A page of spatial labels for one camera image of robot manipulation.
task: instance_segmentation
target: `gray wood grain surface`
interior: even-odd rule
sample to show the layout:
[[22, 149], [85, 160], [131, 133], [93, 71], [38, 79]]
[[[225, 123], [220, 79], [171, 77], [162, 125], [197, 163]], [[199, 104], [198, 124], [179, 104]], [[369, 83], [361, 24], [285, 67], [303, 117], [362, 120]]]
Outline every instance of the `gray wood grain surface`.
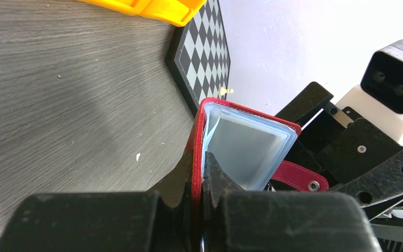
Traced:
[[29, 194], [146, 190], [174, 167], [193, 118], [163, 62], [172, 31], [0, 0], [0, 234]]

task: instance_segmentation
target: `red card holder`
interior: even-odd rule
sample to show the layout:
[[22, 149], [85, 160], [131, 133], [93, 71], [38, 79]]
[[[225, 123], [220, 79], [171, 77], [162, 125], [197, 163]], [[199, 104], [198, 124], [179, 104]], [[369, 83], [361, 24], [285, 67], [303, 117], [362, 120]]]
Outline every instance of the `red card holder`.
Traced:
[[[203, 136], [204, 129], [207, 121], [207, 116], [205, 113], [204, 106], [207, 103], [215, 102], [217, 104], [239, 110], [241, 112], [245, 112], [248, 114], [256, 115], [265, 119], [269, 119], [272, 121], [276, 121], [279, 123], [283, 123], [293, 129], [296, 134], [299, 136], [301, 133], [301, 127], [295, 123], [282, 120], [280, 118], [276, 118], [274, 116], [235, 104], [233, 102], [220, 100], [216, 98], [206, 98], [204, 99], [198, 109], [198, 112], [195, 116], [194, 124], [189, 135], [185, 151], [193, 151], [193, 170], [192, 170], [192, 182], [191, 182], [191, 210], [190, 214], [192, 216], [192, 230], [198, 230], [198, 215], [199, 215], [199, 207], [200, 207], [200, 197], [202, 192], [202, 182], [203, 182], [203, 174], [202, 174], [202, 148], [203, 148]], [[299, 191], [307, 191], [308, 190], [308, 182], [309, 181], [318, 181], [320, 184], [321, 191], [328, 189], [328, 183], [325, 178], [321, 177], [314, 172], [305, 169], [296, 164], [290, 163], [288, 161], [283, 161], [279, 168], [276, 170], [275, 174], [272, 176], [272, 179], [281, 181], [282, 183], [288, 184], [293, 188], [296, 188]]]
[[269, 120], [277, 121], [280, 123], [283, 123], [287, 126], [289, 126], [291, 129], [293, 129], [297, 135], [301, 133], [301, 128], [299, 125], [288, 122], [276, 117], [273, 117], [271, 115], [249, 109], [247, 107], [235, 104], [233, 102], [225, 101], [225, 100], [220, 100], [216, 98], [206, 98], [204, 99], [198, 109], [198, 112], [195, 117], [195, 121], [193, 124], [193, 128], [191, 130], [191, 133], [189, 135], [189, 139], [186, 144], [185, 150], [193, 150], [194, 151], [194, 156], [193, 156], [193, 173], [192, 173], [192, 208], [193, 209], [198, 209], [198, 204], [200, 200], [200, 195], [202, 192], [202, 180], [203, 180], [203, 175], [201, 174], [202, 167], [202, 144], [203, 144], [203, 132], [204, 132], [204, 127], [205, 127], [205, 122], [206, 122], [206, 114], [204, 110], [204, 105], [209, 103], [209, 102], [215, 102], [217, 104], [227, 106], [236, 110], [240, 110], [242, 112], [246, 112], [248, 114], [253, 114], [260, 116], [262, 118], [266, 118]]

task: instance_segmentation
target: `bolt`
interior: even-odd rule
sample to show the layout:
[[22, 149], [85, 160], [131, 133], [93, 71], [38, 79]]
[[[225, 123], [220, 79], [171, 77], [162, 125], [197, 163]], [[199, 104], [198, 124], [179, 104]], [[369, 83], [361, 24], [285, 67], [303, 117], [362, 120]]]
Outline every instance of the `bolt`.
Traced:
[[356, 159], [357, 158], [357, 153], [352, 151], [352, 152], [349, 153], [349, 156], [350, 156], [351, 159]]
[[373, 128], [373, 126], [372, 126], [370, 123], [366, 122], [366, 123], [364, 124], [364, 130], [365, 130], [365, 131], [369, 131], [369, 130], [371, 130], [372, 128]]
[[354, 136], [351, 136], [351, 137], [348, 138], [348, 142], [350, 144], [354, 144], [356, 142], [356, 138]]
[[309, 189], [311, 192], [317, 192], [320, 188], [321, 188], [321, 185], [319, 184], [319, 182], [317, 182], [317, 181], [315, 181], [315, 180], [310, 181], [310, 182], [308, 183], [308, 189]]
[[363, 145], [359, 145], [359, 146], [357, 147], [357, 151], [358, 151], [359, 153], [365, 153], [365, 152], [367, 151], [367, 147], [365, 147], [365, 146], [363, 146]]

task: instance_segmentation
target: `screw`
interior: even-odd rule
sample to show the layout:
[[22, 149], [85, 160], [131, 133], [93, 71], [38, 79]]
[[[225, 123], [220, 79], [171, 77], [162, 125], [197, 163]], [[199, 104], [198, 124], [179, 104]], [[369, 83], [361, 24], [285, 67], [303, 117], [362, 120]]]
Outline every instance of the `screw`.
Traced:
[[359, 145], [359, 146], [357, 147], [357, 151], [358, 151], [359, 153], [365, 153], [365, 152], [367, 151], [367, 147], [365, 147], [365, 146], [363, 146], [363, 145]]
[[364, 124], [364, 130], [365, 131], [369, 131], [369, 130], [371, 130], [373, 128], [373, 126], [370, 124], [370, 123], [365, 123]]
[[326, 158], [326, 154], [325, 154], [325, 153], [321, 153], [321, 154], [319, 155], [319, 159], [323, 160], [323, 159], [325, 159], [325, 158]]
[[356, 138], [354, 136], [351, 136], [351, 137], [348, 138], [348, 142], [350, 144], [354, 144], [356, 142]]
[[357, 158], [357, 153], [352, 151], [352, 152], [349, 153], [349, 156], [350, 156], [351, 159], [356, 159]]
[[381, 139], [383, 136], [384, 136], [384, 134], [382, 134], [381, 132], [376, 132], [376, 134], [375, 134], [376, 139]]
[[315, 181], [315, 180], [310, 181], [310, 182], [308, 183], [308, 189], [309, 189], [311, 192], [317, 192], [320, 188], [321, 188], [321, 185], [319, 184], [319, 182], [317, 182], [317, 181]]

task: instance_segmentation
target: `yellow container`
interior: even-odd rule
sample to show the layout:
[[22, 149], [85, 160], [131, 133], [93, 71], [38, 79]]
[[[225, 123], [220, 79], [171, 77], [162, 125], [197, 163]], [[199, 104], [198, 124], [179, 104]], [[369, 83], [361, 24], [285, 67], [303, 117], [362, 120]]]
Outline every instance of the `yellow container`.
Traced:
[[129, 15], [185, 26], [206, 0], [80, 0]]

